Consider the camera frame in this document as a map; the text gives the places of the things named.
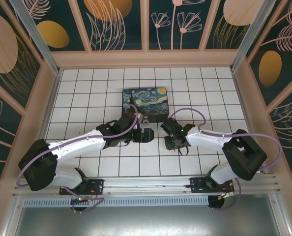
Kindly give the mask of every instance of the starry night painting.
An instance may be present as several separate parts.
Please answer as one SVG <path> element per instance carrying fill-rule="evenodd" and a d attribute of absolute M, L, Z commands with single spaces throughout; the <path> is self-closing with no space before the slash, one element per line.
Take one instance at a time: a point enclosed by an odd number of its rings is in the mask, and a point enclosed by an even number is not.
<path fill-rule="evenodd" d="M 169 114 L 167 91 L 165 88 L 137 88 L 123 90 L 123 110 L 128 104 L 137 106 L 144 116 L 164 116 Z"/>

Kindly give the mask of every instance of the enclosure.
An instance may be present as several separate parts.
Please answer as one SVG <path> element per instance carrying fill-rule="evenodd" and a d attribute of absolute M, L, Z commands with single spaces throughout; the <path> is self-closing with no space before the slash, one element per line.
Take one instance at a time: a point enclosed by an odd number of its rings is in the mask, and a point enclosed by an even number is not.
<path fill-rule="evenodd" d="M 187 185 L 226 156 L 168 151 L 162 122 L 152 122 L 143 125 L 154 131 L 149 143 L 120 142 L 63 164 L 103 181 L 105 200 L 91 212 L 73 214 L 74 198 L 59 187 L 17 187 L 34 141 L 118 120 L 123 90 L 143 88 L 166 96 L 169 115 L 200 111 L 204 129 L 278 139 L 281 159 L 240 187 L 233 181 L 225 206 L 240 188 L 235 208 L 212 210 L 208 196 L 217 193 Z M 191 110 L 174 118 L 204 121 Z M 274 163 L 276 144 L 254 139 L 263 166 Z M 0 235 L 61 232 L 292 235 L 292 0 L 0 0 Z"/>

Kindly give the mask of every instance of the white grid mat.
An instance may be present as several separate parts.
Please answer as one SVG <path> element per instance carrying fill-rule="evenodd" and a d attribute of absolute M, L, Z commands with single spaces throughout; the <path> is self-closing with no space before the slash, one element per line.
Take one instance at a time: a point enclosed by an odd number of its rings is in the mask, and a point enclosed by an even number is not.
<path fill-rule="evenodd" d="M 119 119 L 122 91 L 129 88 L 164 87 L 169 112 L 192 107 L 201 111 L 205 129 L 218 132 L 247 131 L 234 82 L 227 67 L 126 68 L 64 70 L 48 127 L 46 142 L 70 139 L 98 125 Z M 181 111 L 183 126 L 202 122 L 199 114 Z M 148 124 L 155 139 L 130 143 L 76 157 L 65 166 L 81 168 L 88 177 L 204 175 L 224 155 L 206 148 L 190 147 L 187 156 L 167 151 L 161 123 Z"/>

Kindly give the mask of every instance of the vent grille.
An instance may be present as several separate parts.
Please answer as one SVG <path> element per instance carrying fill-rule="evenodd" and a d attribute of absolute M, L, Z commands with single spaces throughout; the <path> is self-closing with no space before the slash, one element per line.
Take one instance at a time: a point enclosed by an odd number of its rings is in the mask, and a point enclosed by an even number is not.
<path fill-rule="evenodd" d="M 208 196 L 189 197 L 132 197 L 105 198 L 99 207 L 155 207 L 155 206 L 193 206 L 208 205 Z M 24 207 L 71 207 L 72 198 L 29 198 L 25 199 Z M 92 206 L 97 201 L 82 202 L 75 207 Z"/>

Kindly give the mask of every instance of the small box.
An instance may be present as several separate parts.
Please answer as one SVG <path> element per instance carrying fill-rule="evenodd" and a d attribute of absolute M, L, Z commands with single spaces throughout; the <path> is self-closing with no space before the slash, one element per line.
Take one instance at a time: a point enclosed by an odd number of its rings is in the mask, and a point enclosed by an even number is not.
<path fill-rule="evenodd" d="M 122 112 L 134 104 L 143 114 L 143 123 L 164 122 L 168 118 L 168 98 L 165 88 L 130 88 L 123 90 Z"/>

